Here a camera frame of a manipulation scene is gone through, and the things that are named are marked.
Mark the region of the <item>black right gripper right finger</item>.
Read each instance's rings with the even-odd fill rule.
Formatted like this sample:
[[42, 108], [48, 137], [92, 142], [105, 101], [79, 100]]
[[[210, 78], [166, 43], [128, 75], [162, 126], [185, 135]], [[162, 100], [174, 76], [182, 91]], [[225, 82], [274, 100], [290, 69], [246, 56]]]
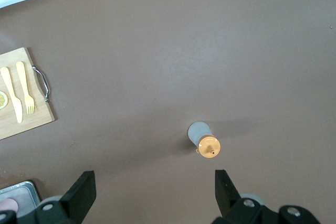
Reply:
[[261, 224], [262, 206], [238, 193], [227, 171], [215, 171], [215, 198], [221, 216], [214, 224]]

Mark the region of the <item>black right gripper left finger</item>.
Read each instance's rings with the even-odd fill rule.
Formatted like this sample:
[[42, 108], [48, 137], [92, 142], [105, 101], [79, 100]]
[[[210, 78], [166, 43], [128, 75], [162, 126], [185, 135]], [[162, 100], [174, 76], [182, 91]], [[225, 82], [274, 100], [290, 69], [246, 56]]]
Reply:
[[57, 200], [48, 200], [36, 209], [38, 224], [82, 224], [96, 199], [93, 171], [85, 171]]

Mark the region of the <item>sauce bottle with orange cap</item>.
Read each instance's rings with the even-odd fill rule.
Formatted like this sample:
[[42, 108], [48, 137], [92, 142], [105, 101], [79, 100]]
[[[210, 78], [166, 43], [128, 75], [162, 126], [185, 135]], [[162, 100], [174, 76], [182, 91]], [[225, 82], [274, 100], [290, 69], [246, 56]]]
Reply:
[[205, 158], [213, 158], [220, 152], [220, 142], [205, 122], [192, 123], [187, 131], [188, 138], [196, 146], [196, 152]]

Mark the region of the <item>pink cup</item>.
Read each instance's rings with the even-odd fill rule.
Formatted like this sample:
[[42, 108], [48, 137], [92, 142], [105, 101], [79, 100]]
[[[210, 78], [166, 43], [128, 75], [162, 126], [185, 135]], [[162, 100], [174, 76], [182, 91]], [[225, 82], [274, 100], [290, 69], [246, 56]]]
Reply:
[[18, 212], [18, 203], [17, 201], [11, 199], [11, 198], [6, 198], [3, 200], [0, 200], [0, 211], [6, 211], [6, 210], [11, 210], [14, 211], [15, 213]]

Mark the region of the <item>silver kitchen scale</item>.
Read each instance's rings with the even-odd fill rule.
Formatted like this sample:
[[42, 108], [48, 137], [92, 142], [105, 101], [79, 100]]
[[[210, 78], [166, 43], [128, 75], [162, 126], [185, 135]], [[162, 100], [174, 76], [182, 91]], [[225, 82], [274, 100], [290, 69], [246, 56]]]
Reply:
[[40, 199], [33, 182], [27, 180], [3, 189], [0, 189], [0, 200], [11, 198], [18, 203], [17, 217], [24, 216], [39, 205]]

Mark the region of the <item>wooden cutting board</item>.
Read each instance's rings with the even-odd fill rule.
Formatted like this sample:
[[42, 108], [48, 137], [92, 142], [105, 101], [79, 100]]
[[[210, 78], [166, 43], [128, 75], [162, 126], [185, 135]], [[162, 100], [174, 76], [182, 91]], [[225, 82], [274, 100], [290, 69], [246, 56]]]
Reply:
[[[25, 65], [29, 94], [35, 101], [33, 114], [27, 114], [24, 93], [16, 69], [16, 62], [18, 61], [22, 61]], [[0, 73], [0, 91], [5, 92], [8, 97], [7, 106], [0, 110], [0, 140], [34, 129], [55, 120], [49, 103], [44, 100], [45, 87], [43, 85], [43, 81], [40, 75], [32, 69], [32, 66], [35, 65], [29, 55], [28, 49], [26, 48], [19, 48], [0, 55], [0, 68], [7, 67], [9, 69], [15, 94], [20, 99], [23, 108], [23, 121], [22, 123], [17, 123], [8, 89]]]

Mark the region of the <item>yellow plastic knife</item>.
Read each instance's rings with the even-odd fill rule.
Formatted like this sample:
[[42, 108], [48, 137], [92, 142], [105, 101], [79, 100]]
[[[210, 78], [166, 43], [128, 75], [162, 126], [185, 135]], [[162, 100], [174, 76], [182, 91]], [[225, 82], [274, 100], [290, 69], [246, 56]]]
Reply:
[[14, 107], [17, 123], [22, 123], [22, 121], [23, 121], [22, 103], [21, 103], [20, 99], [15, 94], [9, 69], [7, 67], [1, 67], [0, 68], [0, 73], [1, 73], [2, 78], [5, 82], [5, 85], [8, 89], [8, 93], [9, 93], [10, 99], [11, 99], [13, 107]]

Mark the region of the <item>lemon slice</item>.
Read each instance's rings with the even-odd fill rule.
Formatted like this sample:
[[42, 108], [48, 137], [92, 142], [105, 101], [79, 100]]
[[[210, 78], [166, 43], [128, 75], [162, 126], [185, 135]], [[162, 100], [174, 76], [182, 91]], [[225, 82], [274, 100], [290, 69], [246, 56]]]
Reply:
[[8, 97], [5, 92], [0, 91], [0, 110], [5, 108], [8, 104]]

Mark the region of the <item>yellow plastic fork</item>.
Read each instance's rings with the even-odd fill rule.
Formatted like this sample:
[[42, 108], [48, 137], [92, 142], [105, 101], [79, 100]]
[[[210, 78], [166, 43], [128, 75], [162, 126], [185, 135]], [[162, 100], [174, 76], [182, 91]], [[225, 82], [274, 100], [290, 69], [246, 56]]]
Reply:
[[35, 101], [33, 97], [29, 94], [26, 69], [24, 63], [22, 61], [16, 62], [16, 69], [24, 93], [24, 100], [27, 114], [33, 114], [35, 109]]

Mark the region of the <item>brown table cover mat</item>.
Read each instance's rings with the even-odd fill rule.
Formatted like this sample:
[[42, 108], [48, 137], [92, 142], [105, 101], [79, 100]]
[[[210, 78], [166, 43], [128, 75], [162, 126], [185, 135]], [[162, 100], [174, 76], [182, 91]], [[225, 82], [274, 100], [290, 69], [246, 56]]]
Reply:
[[28, 0], [0, 9], [0, 54], [20, 47], [55, 121], [0, 141], [0, 188], [47, 198], [92, 170], [83, 224], [210, 224], [224, 169], [336, 224], [336, 0]]

